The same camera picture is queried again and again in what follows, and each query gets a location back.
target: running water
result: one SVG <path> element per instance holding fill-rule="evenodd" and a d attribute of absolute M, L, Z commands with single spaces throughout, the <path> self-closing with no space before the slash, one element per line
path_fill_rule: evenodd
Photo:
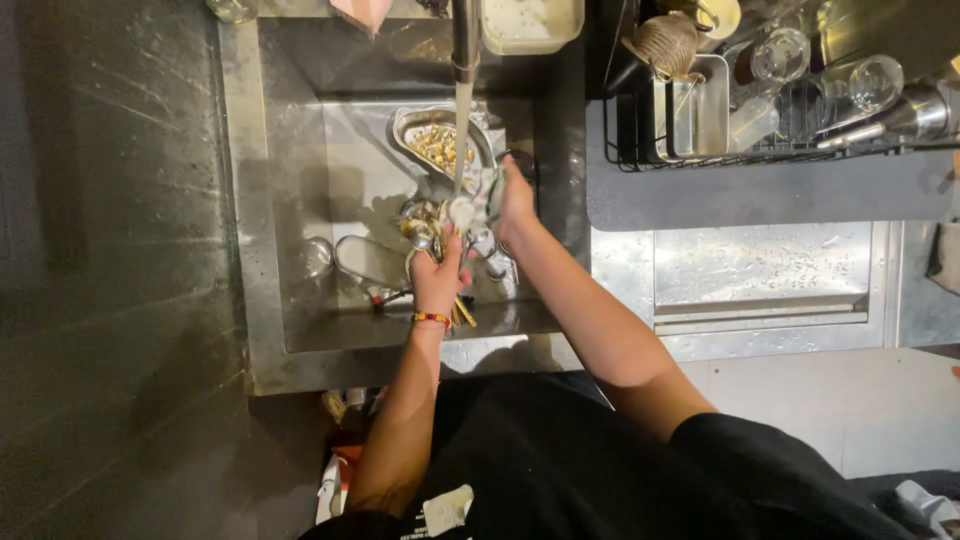
<path fill-rule="evenodd" d="M 457 162 L 453 168 L 453 198 L 460 196 L 464 184 L 464 158 L 467 156 L 468 125 L 470 121 L 470 98 L 473 97 L 473 83 L 457 83 Z"/>

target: oval metal tray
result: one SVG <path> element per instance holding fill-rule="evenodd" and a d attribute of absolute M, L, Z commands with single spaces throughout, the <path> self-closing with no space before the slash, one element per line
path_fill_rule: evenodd
<path fill-rule="evenodd" d="M 433 126 L 444 126 L 451 130 L 457 128 L 457 112 L 449 105 L 438 105 L 428 109 L 401 107 L 394 115 L 394 139 L 407 154 L 423 163 L 428 169 L 436 171 L 453 181 L 453 175 L 447 173 L 435 163 L 427 160 L 411 147 L 414 137 Z M 480 182 L 480 171 L 495 167 L 493 152 L 487 134 L 473 120 L 467 126 L 467 148 L 473 151 L 473 162 L 464 164 L 464 178 L 474 183 Z"/>

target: hand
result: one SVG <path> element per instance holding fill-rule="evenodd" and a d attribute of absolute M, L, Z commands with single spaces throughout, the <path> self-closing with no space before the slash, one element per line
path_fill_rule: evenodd
<path fill-rule="evenodd" d="M 418 251 L 410 259 L 410 279 L 414 286 L 414 309 L 449 317 L 453 312 L 453 299 L 464 285 L 473 282 L 466 268 L 460 270 L 460 255 L 463 242 L 451 235 L 444 249 L 444 263 L 430 260 L 425 252 Z M 444 326 L 435 321 L 418 321 L 422 326 Z"/>
<path fill-rule="evenodd" d="M 493 225 L 493 235 L 512 248 L 512 236 L 520 228 L 536 223 L 537 214 L 534 212 L 534 190 L 516 168 L 513 156 L 508 154 L 503 158 L 503 169 L 506 182 L 500 201 L 500 218 Z"/>

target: white wall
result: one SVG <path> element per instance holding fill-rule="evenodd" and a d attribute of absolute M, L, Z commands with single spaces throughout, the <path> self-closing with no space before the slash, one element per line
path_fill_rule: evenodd
<path fill-rule="evenodd" d="M 912 349 L 681 367 L 722 412 L 802 439 L 847 478 L 960 470 L 960 361 Z"/>

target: beaded bracelet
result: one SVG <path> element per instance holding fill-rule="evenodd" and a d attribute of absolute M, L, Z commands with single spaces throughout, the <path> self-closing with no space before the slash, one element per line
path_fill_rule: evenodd
<path fill-rule="evenodd" d="M 417 311 L 414 313 L 414 316 L 410 318 L 411 321 L 437 321 L 438 323 L 444 323 L 446 329 L 450 330 L 450 319 L 444 317 L 443 315 L 437 315 L 434 313 L 424 313 L 422 311 Z"/>

